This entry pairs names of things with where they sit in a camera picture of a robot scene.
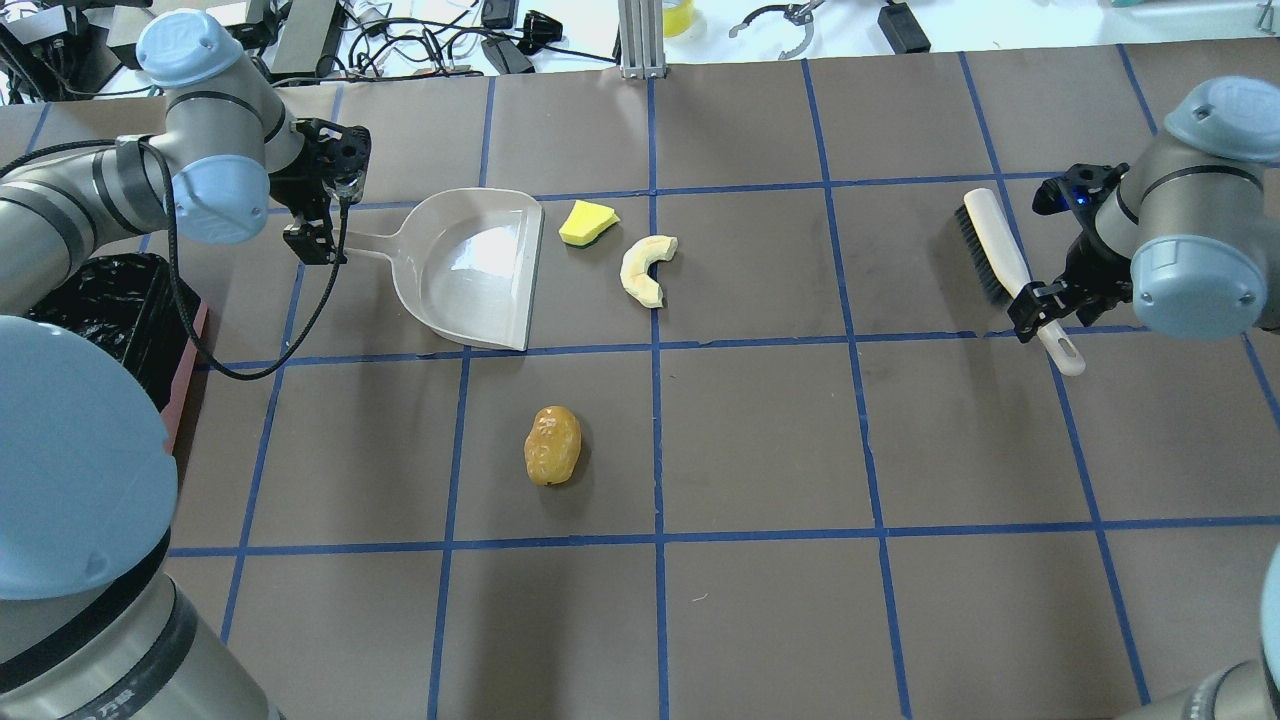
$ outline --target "peeled banana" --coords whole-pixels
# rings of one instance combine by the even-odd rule
[[[662,286],[649,277],[649,265],[676,256],[676,238],[652,234],[636,241],[622,256],[622,290],[645,307],[662,307]]]

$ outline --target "black bristles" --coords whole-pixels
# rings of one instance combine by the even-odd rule
[[[987,251],[982,249],[982,240],[978,238],[978,231],[973,227],[969,210],[964,205],[956,210],[956,220],[960,223],[964,243],[969,246],[973,266],[978,270],[978,282],[982,284],[983,295],[992,305],[1007,305],[1014,297],[1009,295],[1005,286],[1000,284],[1000,278],[996,277],[996,270],[991,266],[991,260],[987,259]]]

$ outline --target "white brush handle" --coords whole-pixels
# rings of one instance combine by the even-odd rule
[[[1014,241],[1014,233],[1009,229],[1009,222],[1000,209],[996,193],[986,187],[972,190],[964,196],[964,206],[973,229],[978,233],[978,241],[982,242],[982,251],[987,254],[987,261],[996,273],[996,279],[1005,286],[1009,295],[1018,297],[1023,286],[1032,282],[1032,273],[1018,250],[1018,242]],[[1036,331],[1036,337],[1053,359],[1060,373],[1079,375],[1084,372],[1084,356],[1062,331],[1061,323],[1052,320]]]

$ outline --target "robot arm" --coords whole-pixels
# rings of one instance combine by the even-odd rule
[[[152,22],[138,56],[165,88],[165,133],[0,178],[0,314],[24,313],[102,245],[168,225],[159,161],[143,141],[173,173],[182,234],[252,238],[270,193],[294,213],[285,240],[298,255],[332,261],[329,192],[360,200],[367,131],[297,122],[230,35],[198,10]]]
[[[1280,88],[1222,77],[1165,118],[1133,168],[1075,165],[1047,181],[1036,211],[1070,210],[1082,233],[1053,283],[1014,300],[1019,337],[1071,313],[1089,325],[1130,301],[1175,337],[1280,329],[1280,222],[1263,215],[1262,183],[1277,156]]]

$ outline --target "dustpan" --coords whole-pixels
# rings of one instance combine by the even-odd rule
[[[512,190],[467,187],[428,197],[394,234],[347,232],[347,252],[392,264],[404,309],[436,334],[525,350],[543,209]]]

